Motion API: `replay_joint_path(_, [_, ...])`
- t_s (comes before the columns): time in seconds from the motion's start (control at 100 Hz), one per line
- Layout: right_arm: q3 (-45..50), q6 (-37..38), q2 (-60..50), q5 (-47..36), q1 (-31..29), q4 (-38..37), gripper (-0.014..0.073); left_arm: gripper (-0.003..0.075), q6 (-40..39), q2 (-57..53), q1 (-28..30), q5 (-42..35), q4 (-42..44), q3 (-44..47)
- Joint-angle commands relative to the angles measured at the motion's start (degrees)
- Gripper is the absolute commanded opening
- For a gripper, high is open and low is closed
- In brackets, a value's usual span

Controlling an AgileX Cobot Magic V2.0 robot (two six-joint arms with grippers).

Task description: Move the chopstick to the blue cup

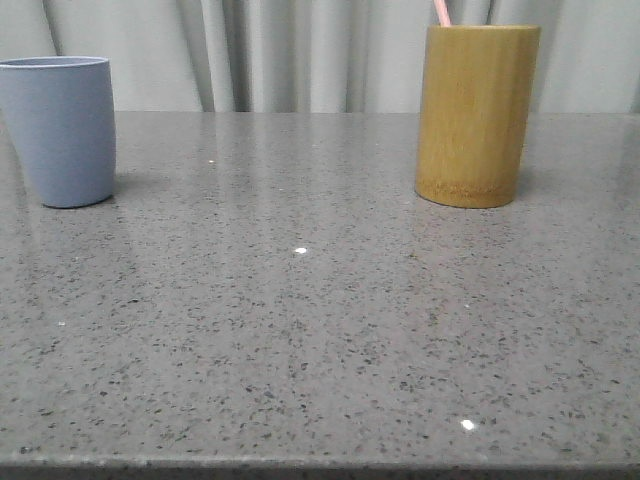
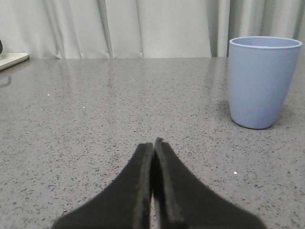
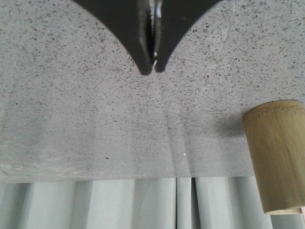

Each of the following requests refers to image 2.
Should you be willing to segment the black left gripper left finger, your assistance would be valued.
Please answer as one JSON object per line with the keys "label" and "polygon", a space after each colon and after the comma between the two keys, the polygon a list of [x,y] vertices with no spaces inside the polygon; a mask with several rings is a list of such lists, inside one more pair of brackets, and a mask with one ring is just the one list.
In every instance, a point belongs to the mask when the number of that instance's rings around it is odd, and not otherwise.
{"label": "black left gripper left finger", "polygon": [[100,194],[58,219],[55,229],[148,229],[153,144],[139,144],[126,167]]}

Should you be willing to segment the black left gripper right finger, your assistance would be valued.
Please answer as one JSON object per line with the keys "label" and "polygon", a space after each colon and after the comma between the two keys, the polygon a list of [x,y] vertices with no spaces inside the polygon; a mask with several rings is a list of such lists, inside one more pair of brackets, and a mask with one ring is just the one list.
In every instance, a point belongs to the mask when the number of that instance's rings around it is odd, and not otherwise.
{"label": "black left gripper right finger", "polygon": [[157,138],[153,196],[162,229],[264,229],[264,223],[210,190]]}

